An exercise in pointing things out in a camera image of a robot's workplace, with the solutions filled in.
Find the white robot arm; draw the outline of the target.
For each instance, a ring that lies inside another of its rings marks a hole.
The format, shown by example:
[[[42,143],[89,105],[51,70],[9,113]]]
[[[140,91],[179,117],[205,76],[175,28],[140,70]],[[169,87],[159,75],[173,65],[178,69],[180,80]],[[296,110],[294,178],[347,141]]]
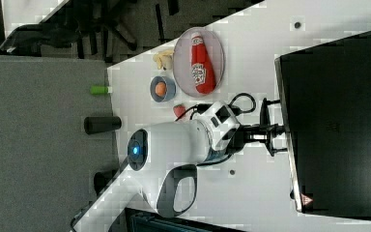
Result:
[[[278,152],[272,140],[285,132],[270,122],[263,101],[256,125],[243,125],[241,110],[223,101],[199,104],[200,115],[188,121],[150,125],[128,141],[128,165],[101,192],[98,199],[71,222],[70,232],[108,232],[114,220],[137,194],[160,216],[184,214],[197,195],[197,168],[228,160],[251,142]]]

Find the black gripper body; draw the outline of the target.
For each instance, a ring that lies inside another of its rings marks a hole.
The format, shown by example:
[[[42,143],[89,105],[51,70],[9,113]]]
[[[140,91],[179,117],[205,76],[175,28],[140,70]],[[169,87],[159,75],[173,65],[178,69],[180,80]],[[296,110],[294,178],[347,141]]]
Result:
[[[269,153],[275,153],[272,140],[275,138],[274,126],[240,126],[230,140],[230,152],[237,153],[248,143],[263,143]]]

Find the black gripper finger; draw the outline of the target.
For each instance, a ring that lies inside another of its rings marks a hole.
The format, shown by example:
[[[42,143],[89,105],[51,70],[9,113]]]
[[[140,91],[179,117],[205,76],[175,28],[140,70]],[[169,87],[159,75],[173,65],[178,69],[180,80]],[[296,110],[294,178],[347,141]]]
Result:
[[[273,133],[276,134],[276,135],[280,135],[284,132],[285,132],[285,127],[284,126],[276,125],[273,129]]]

